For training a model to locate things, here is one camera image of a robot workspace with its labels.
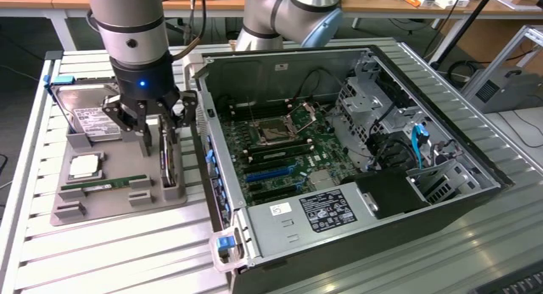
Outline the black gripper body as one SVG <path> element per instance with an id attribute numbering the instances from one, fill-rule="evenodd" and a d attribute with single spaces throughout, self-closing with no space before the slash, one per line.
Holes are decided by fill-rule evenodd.
<path id="1" fill-rule="evenodd" d="M 173 106 L 180 99 L 173 80 L 172 57 L 160 57 L 148 64 L 129 65 L 111 57 L 111 65 L 120 89 L 120 102 L 136 116 L 145 105 L 147 115 L 175 120 Z"/>

